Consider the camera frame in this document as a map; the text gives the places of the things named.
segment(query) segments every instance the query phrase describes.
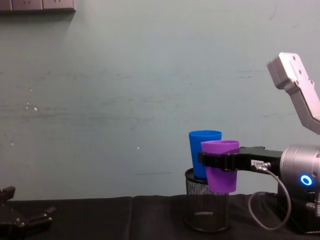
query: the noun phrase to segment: cable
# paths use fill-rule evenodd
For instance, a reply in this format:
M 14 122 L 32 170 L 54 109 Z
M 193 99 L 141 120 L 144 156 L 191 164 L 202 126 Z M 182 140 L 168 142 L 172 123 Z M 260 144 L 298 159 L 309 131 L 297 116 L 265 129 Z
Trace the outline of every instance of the cable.
M 284 193 L 285 193 L 285 196 L 286 196 L 286 200 L 287 200 L 287 212 L 286 212 L 286 215 L 285 215 L 285 218 L 284 220 L 278 225 L 278 226 L 275 226 L 275 227 L 268 227 L 266 225 L 264 225 L 256 216 L 255 214 L 253 213 L 252 211 L 252 207 L 251 207 L 251 202 L 252 202 L 252 199 L 256 196 L 256 195 L 261 195 L 261 194 L 266 194 L 266 192 L 264 191 L 258 191 L 254 194 L 252 194 L 250 197 L 249 197 L 249 201 L 248 201 L 248 208 L 249 208 L 249 212 L 252 216 L 252 218 L 261 226 L 263 227 L 264 229 L 266 230 L 269 230 L 269 231 L 274 231 L 274 230 L 277 230 L 281 227 L 283 227 L 287 221 L 289 220 L 290 218 L 290 214 L 291 214 L 291 200 L 290 200 L 290 196 L 289 196 L 289 193 L 288 193 L 288 190 L 286 188 L 286 186 L 283 184 L 283 182 L 274 174 L 272 173 L 271 171 L 269 171 L 267 168 L 265 167 L 259 167 L 258 168 L 259 172 L 264 172 L 264 173 L 267 173 L 269 175 L 271 175 L 279 184 L 280 186 L 282 187 Z

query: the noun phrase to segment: silver cylinder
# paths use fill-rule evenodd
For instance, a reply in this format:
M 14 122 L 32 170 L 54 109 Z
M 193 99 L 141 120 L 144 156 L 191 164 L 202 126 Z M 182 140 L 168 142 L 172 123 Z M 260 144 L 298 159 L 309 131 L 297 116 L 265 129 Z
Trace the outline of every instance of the silver cylinder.
M 315 192 L 320 177 L 320 146 L 292 145 L 280 161 L 280 177 L 289 188 Z

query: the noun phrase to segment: black table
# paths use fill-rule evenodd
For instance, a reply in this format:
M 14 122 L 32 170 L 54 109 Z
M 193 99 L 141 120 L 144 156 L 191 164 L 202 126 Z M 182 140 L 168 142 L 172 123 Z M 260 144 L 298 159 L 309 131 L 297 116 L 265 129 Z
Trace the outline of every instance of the black table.
M 9 204 L 26 216 L 55 206 L 49 232 L 29 240 L 311 240 L 290 225 L 277 231 L 259 227 L 248 212 L 248 195 L 230 196 L 231 228 L 208 234 L 193 231 L 183 221 L 185 195 L 136 196 L 106 199 L 13 201 Z M 280 222 L 274 199 L 261 196 L 254 211 L 266 224 Z

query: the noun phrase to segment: wall socket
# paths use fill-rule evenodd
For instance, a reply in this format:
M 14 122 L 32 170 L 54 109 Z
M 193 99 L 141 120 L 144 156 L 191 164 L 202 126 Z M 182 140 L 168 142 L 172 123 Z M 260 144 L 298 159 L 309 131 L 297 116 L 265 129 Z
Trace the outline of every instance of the wall socket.
M 42 0 L 12 0 L 12 8 L 14 11 L 42 10 Z
M 42 0 L 44 10 L 74 9 L 74 0 Z
M 11 0 L 0 0 L 0 12 L 1 11 L 12 11 Z

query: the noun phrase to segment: wire mesh cup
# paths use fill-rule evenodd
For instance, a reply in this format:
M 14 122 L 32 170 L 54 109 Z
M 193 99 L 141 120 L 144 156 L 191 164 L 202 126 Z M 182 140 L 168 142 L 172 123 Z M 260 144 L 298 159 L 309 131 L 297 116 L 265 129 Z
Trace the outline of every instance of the wire mesh cup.
M 185 172 L 185 224 L 194 230 L 217 233 L 229 224 L 229 194 L 211 192 L 205 179 L 195 178 L 193 168 Z

